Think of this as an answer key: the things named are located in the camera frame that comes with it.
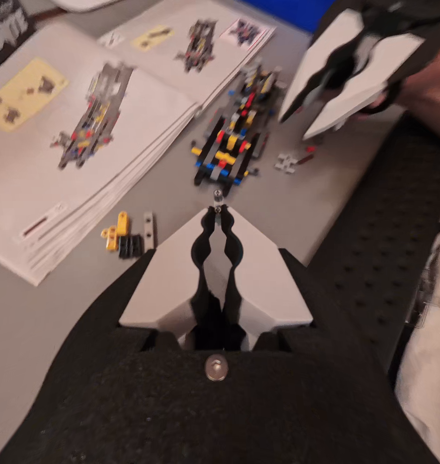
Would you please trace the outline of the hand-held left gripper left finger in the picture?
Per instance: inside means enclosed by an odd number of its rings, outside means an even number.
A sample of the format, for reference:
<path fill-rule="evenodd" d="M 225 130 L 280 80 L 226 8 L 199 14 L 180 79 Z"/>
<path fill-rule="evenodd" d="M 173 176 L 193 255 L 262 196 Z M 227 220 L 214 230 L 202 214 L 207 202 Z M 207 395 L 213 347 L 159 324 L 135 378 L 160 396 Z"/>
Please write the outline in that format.
<path fill-rule="evenodd" d="M 119 319 L 122 327 L 156 329 L 179 339 L 208 325 L 204 262 L 215 219 L 209 206 L 159 245 Z"/>

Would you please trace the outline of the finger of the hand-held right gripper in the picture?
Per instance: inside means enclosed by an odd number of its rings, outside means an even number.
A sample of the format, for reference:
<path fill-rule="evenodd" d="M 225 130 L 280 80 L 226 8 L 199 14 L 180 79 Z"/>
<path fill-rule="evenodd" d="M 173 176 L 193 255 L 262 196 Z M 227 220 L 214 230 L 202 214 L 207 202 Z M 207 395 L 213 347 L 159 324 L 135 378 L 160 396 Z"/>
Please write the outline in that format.
<path fill-rule="evenodd" d="M 355 75 L 345 83 L 340 94 L 322 108 L 303 135 L 310 139 L 335 126 L 341 126 L 354 113 L 374 102 L 386 89 L 388 79 L 422 45 L 424 39 L 414 34 L 399 34 L 374 41 L 374 36 L 362 40 Z"/>
<path fill-rule="evenodd" d="M 305 52 L 284 97 L 279 122 L 283 123 L 299 108 L 310 106 L 321 96 L 337 66 L 328 63 L 330 56 L 356 38 L 362 29 L 362 14 L 356 10 L 345 9 L 333 19 Z"/>

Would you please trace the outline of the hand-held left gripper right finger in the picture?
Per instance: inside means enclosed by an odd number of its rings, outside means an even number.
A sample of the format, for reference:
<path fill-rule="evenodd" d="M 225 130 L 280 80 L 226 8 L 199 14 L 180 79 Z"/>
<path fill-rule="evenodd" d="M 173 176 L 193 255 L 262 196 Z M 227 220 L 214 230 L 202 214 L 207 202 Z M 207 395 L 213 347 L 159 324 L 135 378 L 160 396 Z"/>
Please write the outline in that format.
<path fill-rule="evenodd" d="M 221 207 L 220 220 L 231 263 L 225 349 L 252 350 L 263 333 L 309 326 L 313 316 L 278 246 L 229 206 Z"/>

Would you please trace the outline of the grey lego cross connector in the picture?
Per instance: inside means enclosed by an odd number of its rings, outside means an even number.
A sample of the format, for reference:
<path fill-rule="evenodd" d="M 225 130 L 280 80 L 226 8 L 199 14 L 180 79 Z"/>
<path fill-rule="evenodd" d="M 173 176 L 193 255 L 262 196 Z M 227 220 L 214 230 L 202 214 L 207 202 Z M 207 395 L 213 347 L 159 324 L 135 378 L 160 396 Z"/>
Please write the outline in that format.
<path fill-rule="evenodd" d="M 274 168 L 284 172 L 285 174 L 293 174 L 296 171 L 297 164 L 298 159 L 296 159 L 292 154 L 281 153 L 277 156 Z"/>

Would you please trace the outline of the lego car chassis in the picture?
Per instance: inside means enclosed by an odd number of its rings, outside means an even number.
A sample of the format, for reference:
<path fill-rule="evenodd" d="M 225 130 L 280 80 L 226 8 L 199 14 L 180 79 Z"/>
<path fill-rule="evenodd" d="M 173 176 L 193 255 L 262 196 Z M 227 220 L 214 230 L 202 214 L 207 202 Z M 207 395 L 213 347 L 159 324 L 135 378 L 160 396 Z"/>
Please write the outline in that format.
<path fill-rule="evenodd" d="M 216 110 L 204 132 L 204 145 L 199 148 L 192 143 L 191 152 L 197 157 L 195 186 L 209 181 L 227 196 L 233 186 L 252 175 L 250 163 L 263 154 L 270 119 L 286 89 L 279 80 L 281 72 L 281 66 L 264 70 L 260 59 L 240 70 L 226 106 Z"/>

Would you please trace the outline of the black lego brick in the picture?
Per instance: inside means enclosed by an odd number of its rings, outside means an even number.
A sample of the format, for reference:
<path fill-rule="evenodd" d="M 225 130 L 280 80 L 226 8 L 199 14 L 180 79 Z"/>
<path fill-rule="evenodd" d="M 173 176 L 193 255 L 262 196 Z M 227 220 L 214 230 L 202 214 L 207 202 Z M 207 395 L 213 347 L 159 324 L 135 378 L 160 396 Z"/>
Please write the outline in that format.
<path fill-rule="evenodd" d="M 119 237 L 118 258 L 140 258 L 144 254 L 143 238 L 140 234 L 129 234 Z"/>

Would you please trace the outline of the grey lego beam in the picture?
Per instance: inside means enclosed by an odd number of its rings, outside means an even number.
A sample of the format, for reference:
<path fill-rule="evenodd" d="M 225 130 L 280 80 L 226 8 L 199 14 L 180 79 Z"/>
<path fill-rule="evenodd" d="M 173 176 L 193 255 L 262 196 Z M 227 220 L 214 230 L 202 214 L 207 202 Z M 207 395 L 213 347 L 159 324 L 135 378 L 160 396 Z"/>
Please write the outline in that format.
<path fill-rule="evenodd" d="M 144 251 L 154 250 L 157 244 L 155 217 L 153 212 L 145 212 L 143 216 Z"/>

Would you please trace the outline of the yellow lego connector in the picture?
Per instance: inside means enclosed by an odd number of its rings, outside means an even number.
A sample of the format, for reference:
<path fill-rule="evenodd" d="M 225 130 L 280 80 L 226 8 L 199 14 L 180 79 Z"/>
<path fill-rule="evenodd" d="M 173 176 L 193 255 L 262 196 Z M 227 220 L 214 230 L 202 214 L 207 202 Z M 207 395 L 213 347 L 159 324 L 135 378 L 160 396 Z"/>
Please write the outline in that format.
<path fill-rule="evenodd" d="M 130 217 L 128 212 L 121 211 L 118 214 L 116 225 L 112 225 L 101 231 L 101 238 L 106 241 L 106 251 L 116 252 L 119 250 L 119 239 L 130 233 Z"/>

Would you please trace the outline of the lego instruction booklet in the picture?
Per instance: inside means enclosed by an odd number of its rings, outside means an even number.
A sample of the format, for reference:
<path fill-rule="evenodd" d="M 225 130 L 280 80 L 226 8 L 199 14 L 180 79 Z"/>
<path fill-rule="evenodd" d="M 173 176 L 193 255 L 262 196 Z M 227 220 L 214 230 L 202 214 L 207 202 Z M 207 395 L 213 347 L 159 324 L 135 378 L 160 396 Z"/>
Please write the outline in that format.
<path fill-rule="evenodd" d="M 0 264 L 38 286 L 275 30 L 215 1 L 43 26 L 0 66 Z"/>

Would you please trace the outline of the lego set box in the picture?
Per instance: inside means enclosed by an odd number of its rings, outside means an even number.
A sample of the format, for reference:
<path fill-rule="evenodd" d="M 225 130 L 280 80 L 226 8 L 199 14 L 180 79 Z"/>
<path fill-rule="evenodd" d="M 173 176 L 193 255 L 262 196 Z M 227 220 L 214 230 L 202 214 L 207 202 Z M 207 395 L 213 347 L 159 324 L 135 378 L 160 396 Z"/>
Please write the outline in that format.
<path fill-rule="evenodd" d="M 0 0 L 0 65 L 36 31 L 18 0 Z"/>

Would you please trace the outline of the person's right hand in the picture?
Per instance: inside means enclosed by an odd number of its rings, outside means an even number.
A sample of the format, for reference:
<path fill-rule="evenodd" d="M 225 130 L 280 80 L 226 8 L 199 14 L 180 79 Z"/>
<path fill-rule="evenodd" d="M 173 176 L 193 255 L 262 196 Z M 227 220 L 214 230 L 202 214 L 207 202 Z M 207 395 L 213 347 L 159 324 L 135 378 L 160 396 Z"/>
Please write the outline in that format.
<path fill-rule="evenodd" d="M 440 51 L 428 66 L 405 81 L 397 104 L 425 123 L 440 124 Z"/>

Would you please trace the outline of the blue plastic bin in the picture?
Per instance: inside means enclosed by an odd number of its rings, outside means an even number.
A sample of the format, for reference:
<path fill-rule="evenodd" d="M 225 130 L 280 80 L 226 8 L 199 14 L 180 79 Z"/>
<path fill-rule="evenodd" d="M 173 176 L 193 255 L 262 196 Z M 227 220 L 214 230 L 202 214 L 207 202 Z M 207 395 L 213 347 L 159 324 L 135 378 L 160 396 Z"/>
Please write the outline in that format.
<path fill-rule="evenodd" d="M 243 0 L 275 19 L 285 21 L 306 32 L 315 32 L 333 0 Z"/>

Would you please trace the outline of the black perforated foam pad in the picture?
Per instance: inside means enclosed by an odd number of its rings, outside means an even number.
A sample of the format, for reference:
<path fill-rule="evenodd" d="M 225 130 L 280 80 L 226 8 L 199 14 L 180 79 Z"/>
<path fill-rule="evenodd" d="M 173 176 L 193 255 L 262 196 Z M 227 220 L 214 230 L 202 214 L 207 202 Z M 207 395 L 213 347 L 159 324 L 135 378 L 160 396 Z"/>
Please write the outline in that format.
<path fill-rule="evenodd" d="M 440 137 L 405 113 L 308 269 L 346 310 L 392 385 L 433 299 L 440 240 Z"/>

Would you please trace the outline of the person's white shirt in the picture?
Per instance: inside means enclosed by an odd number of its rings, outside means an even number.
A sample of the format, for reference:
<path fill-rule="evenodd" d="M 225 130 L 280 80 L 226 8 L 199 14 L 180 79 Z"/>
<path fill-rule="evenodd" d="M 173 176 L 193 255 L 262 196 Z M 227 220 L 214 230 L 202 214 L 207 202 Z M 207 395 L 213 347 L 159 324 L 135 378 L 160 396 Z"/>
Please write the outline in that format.
<path fill-rule="evenodd" d="M 403 354 L 395 394 L 440 462 L 440 233 L 422 273 L 414 311 L 420 317 Z"/>

